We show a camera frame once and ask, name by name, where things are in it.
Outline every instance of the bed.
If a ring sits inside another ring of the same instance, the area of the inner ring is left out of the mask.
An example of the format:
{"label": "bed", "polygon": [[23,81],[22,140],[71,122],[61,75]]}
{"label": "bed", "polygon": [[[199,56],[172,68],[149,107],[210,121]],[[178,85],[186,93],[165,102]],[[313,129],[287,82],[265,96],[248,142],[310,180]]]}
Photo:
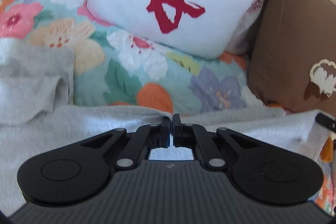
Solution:
{"label": "bed", "polygon": [[[227,52],[211,61],[193,57],[100,20],[86,5],[86,0],[2,0],[0,6],[6,14],[0,25],[10,27],[2,34],[15,33],[38,47],[72,45],[74,105],[142,106],[184,117],[263,105],[247,87],[245,57]],[[29,24],[16,25],[19,17]],[[213,86],[220,92],[212,92]],[[324,184],[312,199],[333,214],[331,163],[319,164]]]}

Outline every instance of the brown pillow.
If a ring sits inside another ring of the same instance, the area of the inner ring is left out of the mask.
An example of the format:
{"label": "brown pillow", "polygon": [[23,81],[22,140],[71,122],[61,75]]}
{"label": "brown pillow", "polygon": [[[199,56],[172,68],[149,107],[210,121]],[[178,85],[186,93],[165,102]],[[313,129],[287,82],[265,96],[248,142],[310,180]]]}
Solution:
{"label": "brown pillow", "polygon": [[253,94],[294,112],[336,116],[335,62],[336,5],[268,0],[249,67]]}

